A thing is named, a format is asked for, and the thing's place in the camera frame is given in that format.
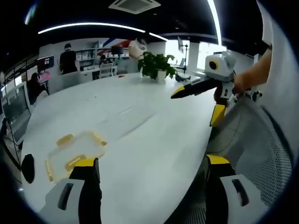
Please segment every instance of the ceiling light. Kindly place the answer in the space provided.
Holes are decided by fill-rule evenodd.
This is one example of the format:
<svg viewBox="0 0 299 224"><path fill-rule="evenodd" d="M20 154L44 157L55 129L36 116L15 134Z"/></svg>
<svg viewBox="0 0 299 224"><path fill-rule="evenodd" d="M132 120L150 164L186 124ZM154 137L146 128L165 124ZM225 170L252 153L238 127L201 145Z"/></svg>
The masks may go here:
<svg viewBox="0 0 299 224"><path fill-rule="evenodd" d="M218 14L217 14L217 11L216 11L214 1L213 0L207 0L207 2L209 3L210 9L212 11L212 15L213 15L214 23L215 23L215 28L216 28L217 39L218 39L218 45L222 46L220 24L219 24Z"/></svg>
<svg viewBox="0 0 299 224"><path fill-rule="evenodd" d="M164 41L168 41L168 39L166 39L166 38L164 38L164 37L161 37L161 36L159 36L159 35L157 35L157 34L149 33L149 35L152 35L152 36L154 36L154 37L160 38L161 40L164 40Z"/></svg>
<svg viewBox="0 0 299 224"><path fill-rule="evenodd" d="M60 25L60 26L44 29L42 31L39 31L38 34L42 34L42 33L45 33L45 32L48 32L48 31L51 31L54 29L60 29L60 28L65 28L65 27L74 27L74 26L109 26L109 27L119 27L119 28L131 29L131 30L135 30L135 31L138 31L141 33L145 33L145 31L142 29L137 29L134 27L127 27L127 26L118 25L118 24L102 23L102 22L78 22L78 23L65 24L65 25Z"/></svg>

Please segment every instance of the potted plant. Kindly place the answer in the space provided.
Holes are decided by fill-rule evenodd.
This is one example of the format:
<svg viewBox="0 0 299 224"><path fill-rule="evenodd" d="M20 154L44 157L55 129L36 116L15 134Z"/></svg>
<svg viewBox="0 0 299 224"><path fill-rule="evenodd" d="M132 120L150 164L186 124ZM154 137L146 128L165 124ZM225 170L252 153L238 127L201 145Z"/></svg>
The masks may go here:
<svg viewBox="0 0 299 224"><path fill-rule="evenodd" d="M151 52L144 52L143 59L138 61L138 69L142 69L144 76L149 76L152 79L162 82L167 76L173 78L177 71L170 66L169 58L174 60L174 56L168 55L164 57L163 54L154 55Z"/></svg>

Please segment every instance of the oval table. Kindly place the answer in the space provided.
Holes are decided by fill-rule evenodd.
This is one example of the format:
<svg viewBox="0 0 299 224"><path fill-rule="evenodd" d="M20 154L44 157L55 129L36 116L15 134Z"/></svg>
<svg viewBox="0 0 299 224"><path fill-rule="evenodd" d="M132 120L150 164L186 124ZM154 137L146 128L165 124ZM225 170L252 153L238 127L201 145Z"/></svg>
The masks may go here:
<svg viewBox="0 0 299 224"><path fill-rule="evenodd" d="M92 130L108 142L99 159L102 223L164 223L199 169L215 105L213 90L171 99L181 85L170 78L157 84L134 73L80 84L40 102L30 118L21 155L35 158L33 183L22 176L31 208L39 212L54 186L44 161L56 141Z"/></svg>

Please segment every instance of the air conditioner vent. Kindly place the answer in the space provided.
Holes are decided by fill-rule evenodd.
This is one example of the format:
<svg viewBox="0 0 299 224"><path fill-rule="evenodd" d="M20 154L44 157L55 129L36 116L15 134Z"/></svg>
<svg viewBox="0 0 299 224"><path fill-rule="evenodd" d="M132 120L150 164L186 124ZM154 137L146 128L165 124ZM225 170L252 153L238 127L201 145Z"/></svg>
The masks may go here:
<svg viewBox="0 0 299 224"><path fill-rule="evenodd" d="M116 0L109 8L139 14L158 6L161 4L154 0Z"/></svg>

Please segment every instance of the plastic container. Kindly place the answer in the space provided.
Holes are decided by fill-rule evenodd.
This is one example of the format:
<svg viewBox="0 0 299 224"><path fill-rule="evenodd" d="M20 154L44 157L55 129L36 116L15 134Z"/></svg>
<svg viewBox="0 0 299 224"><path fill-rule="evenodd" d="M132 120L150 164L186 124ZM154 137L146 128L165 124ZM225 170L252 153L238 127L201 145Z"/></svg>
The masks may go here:
<svg viewBox="0 0 299 224"><path fill-rule="evenodd" d="M57 142L57 148L45 161L49 180L59 182L69 177L76 163L83 159L100 158L107 143L95 132L83 132L77 136L68 134Z"/></svg>

